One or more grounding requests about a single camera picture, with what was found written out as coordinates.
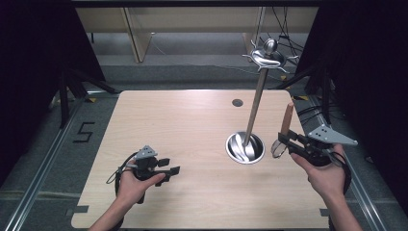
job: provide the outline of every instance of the human hand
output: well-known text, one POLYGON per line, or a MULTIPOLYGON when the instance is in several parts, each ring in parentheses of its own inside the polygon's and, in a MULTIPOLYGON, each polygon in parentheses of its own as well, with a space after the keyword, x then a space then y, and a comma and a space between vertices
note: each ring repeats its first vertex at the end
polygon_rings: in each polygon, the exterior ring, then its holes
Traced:
MULTIPOLYGON (((134 165, 135 160, 131 160, 128 164, 134 165)), ((165 178, 164 173, 160 173, 150 177, 147 180, 141 181, 135 177, 131 168, 127 167, 122 172, 120 177, 119 190, 117 192, 117 198, 125 205, 132 207, 136 204, 144 195, 146 190, 165 178)))
MULTIPOLYGON (((344 155, 341 144, 335 144, 333 149, 340 155, 344 155)), ((330 196, 344 195, 345 174, 341 167, 337 167, 333 163, 325 167, 315 167, 295 153, 292 153, 291 156, 293 160, 306 171, 313 189, 318 192, 324 200, 330 196)))

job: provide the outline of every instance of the hand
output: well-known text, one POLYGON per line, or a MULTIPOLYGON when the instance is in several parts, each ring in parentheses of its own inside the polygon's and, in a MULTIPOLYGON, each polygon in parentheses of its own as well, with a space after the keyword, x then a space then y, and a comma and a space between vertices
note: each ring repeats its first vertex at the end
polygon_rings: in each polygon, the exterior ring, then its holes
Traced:
MULTIPOLYGON (((344 155, 341 144, 335 144, 333 149, 340 155, 344 155)), ((337 167, 334 164, 325 167, 315 167, 295 153, 291 154, 291 156, 306 171, 313 189, 323 199, 327 199, 329 196, 343 195, 345 174, 341 167, 337 167)))
POLYGON ((138 180, 133 171, 127 167, 122 172, 120 177, 119 190, 115 201, 111 204, 108 210, 100 217, 89 230, 110 230, 116 224, 119 223, 125 214, 136 204, 144 195, 146 190, 165 178, 164 173, 160 173, 152 176, 151 178, 140 181, 138 180))
MULTIPOLYGON (((128 162, 128 164, 134 164, 135 160, 131 160, 128 162)), ((134 204, 136 204, 141 197, 144 195, 146 190, 165 178, 164 173, 160 173, 157 175, 152 176, 151 178, 145 180, 145 181, 140 181, 138 180, 135 175, 133 174, 133 171, 131 168, 127 167, 122 173, 122 176, 120 177, 120 185, 119 185, 119 190, 117 192, 117 199, 121 200, 124 204, 129 205, 132 207, 134 204)))
MULTIPOLYGON (((344 157, 343 147, 340 144, 335 144, 333 149, 344 157)), ((362 231, 363 229, 345 201, 343 169, 333 163, 325 167, 315 167, 295 153, 292 153, 291 156, 298 165, 305 169, 313 189, 323 198, 336 230, 362 231)))

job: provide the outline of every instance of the metal bracket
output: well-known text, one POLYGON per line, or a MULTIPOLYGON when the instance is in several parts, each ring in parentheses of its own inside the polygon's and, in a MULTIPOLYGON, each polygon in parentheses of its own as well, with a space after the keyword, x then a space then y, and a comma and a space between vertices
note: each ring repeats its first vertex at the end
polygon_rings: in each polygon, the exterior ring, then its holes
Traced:
POLYGON ((138 154, 135 155, 134 159, 136 160, 141 160, 149 157, 154 157, 157 156, 157 152, 155 152, 149 145, 146 145, 144 148, 142 148, 138 154))
POLYGON ((322 124, 320 127, 316 128, 308 134, 309 138, 312 138, 316 141, 321 141, 324 143, 341 143, 348 145, 357 145, 356 140, 352 140, 347 136, 334 131, 333 129, 322 124))

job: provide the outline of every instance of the round hole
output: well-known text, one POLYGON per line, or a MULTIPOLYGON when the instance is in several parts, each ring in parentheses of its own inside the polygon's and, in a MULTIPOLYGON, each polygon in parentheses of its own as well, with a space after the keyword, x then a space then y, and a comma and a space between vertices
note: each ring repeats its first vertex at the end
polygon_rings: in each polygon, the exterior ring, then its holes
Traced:
POLYGON ((242 102, 242 100, 240 100, 240 99, 234 99, 234 100, 232 101, 232 105, 234 105, 235 107, 240 107, 240 106, 243 105, 243 102, 242 102))

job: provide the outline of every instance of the light wood tabletop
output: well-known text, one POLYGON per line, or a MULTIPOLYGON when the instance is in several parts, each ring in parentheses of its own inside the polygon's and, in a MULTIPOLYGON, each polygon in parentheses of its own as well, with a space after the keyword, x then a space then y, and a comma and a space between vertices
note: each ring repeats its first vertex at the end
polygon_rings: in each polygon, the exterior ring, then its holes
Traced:
MULTIPOLYGON (((276 229, 326 228, 325 205, 290 155, 273 159, 272 143, 291 102, 285 90, 265 90, 253 134, 264 142, 265 156, 253 165, 233 161, 229 136, 244 131, 255 90, 124 91, 116 103, 76 213, 75 228, 90 227, 115 199, 108 178, 127 157, 150 145, 158 159, 180 174, 147 190, 144 203, 126 215, 123 228, 276 229), (240 99, 243 105, 233 105, 240 99)), ((291 129, 303 133, 293 112, 291 129)))

